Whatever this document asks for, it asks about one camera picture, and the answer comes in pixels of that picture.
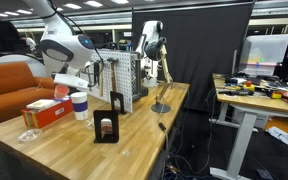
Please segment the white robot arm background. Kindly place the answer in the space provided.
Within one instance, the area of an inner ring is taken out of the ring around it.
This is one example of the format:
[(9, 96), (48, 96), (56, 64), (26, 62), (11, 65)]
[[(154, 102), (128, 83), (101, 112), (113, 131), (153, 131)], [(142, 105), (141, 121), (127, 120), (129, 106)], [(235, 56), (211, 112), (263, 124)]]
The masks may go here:
[(144, 87), (155, 87), (158, 85), (159, 62), (166, 58), (166, 38), (160, 37), (163, 23), (158, 20), (146, 21), (143, 24), (136, 51), (141, 60), (141, 72)]

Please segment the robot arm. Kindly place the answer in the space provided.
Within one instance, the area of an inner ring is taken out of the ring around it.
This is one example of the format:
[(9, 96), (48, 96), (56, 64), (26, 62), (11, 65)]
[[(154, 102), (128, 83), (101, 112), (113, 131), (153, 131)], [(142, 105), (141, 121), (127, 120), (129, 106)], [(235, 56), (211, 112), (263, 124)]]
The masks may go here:
[(95, 52), (92, 41), (84, 34), (76, 34), (48, 0), (22, 1), (45, 23), (45, 31), (40, 40), (43, 56), (64, 62), (68, 74), (78, 74)]

